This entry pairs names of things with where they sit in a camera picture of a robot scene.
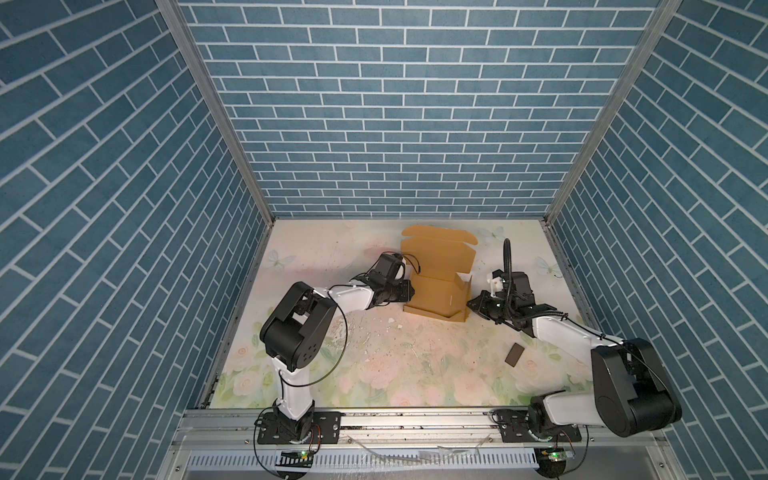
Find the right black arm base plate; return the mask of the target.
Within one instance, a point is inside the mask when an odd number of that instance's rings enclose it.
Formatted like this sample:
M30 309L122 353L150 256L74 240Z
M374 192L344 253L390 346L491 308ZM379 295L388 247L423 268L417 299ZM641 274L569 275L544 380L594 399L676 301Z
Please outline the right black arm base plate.
M488 417L499 430L504 443L576 443L582 440L582 434L575 425L555 425L527 409L494 409Z

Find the brown cardboard box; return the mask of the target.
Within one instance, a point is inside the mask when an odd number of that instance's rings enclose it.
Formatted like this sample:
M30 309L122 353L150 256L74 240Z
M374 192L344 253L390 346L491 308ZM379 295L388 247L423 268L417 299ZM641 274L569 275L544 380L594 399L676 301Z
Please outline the brown cardboard box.
M463 323L469 316L472 269L478 239L465 230L412 225L402 231L401 252L416 264L410 276L414 294L404 311Z

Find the right green circuit board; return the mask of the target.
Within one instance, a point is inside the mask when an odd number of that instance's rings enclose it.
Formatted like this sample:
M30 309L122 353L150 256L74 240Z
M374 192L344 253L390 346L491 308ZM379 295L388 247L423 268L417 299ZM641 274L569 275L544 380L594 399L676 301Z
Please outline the right green circuit board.
M542 448L535 450L536 460L540 467L545 464L565 465L574 454L562 448Z

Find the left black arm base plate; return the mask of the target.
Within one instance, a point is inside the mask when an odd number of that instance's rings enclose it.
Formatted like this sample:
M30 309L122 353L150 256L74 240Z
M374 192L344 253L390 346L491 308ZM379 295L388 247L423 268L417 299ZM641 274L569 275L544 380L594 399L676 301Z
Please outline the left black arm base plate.
M279 410L269 409L260 415L256 442L259 445L288 445L313 442L321 446L337 444L341 430L342 413L310 409L299 420L293 420Z

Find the left green circuit board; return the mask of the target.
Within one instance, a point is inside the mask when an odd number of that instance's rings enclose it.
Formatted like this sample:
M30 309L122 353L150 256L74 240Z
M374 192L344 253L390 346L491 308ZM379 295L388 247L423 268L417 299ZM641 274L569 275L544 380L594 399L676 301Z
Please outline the left green circuit board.
M275 467L278 470L289 468L310 468L314 463L314 453L309 451L283 451L277 457Z

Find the green circuit board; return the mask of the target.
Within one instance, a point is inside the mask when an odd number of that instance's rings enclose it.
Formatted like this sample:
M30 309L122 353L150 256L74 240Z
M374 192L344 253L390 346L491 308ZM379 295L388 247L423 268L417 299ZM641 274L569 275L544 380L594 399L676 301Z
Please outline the green circuit board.
M565 465L574 454L562 448L542 448L535 450L536 460L540 467L545 464Z
M275 467L278 470L289 468L310 468L314 463L314 453L309 451L283 451L277 457Z

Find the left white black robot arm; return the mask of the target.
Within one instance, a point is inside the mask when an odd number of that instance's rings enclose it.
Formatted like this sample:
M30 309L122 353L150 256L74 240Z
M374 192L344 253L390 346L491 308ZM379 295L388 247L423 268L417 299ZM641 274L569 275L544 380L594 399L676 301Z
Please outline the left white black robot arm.
M420 271L414 255L385 251L370 268L345 283L327 288L302 281L291 285L259 334L279 380L275 403L279 418L299 422L312 416L314 382L309 379L309 366L332 320L339 316L348 329L349 313L410 301L415 290L408 274Z

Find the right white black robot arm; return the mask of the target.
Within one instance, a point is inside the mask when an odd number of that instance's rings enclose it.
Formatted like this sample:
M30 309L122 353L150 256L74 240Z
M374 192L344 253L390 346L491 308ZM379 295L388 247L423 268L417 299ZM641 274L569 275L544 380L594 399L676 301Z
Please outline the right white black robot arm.
M554 306L537 303L525 273L494 271L489 288L467 306L485 320L559 348L590 369L590 393L557 391L531 399L527 423L532 435L546 438L558 427L583 425L626 438L682 419L673 383L649 341L597 332Z

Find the small brown cardboard piece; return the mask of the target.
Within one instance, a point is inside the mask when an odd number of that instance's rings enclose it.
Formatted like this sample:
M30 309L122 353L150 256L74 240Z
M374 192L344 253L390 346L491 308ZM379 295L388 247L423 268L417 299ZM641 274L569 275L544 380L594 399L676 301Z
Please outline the small brown cardboard piece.
M514 343L505 357L505 363L514 368L520 361L524 352L525 348L522 345Z

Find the aluminium mounting rail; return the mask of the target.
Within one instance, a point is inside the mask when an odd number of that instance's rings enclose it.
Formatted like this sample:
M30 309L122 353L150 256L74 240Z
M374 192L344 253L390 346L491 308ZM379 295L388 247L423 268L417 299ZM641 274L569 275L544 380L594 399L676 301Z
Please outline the aluminium mounting rail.
M647 447L669 445L659 432L621 438L600 426L558 426L535 433L522 407L318 408L309 433L291 440L269 408L187 410L169 447L183 450L320 450L338 447L542 448Z

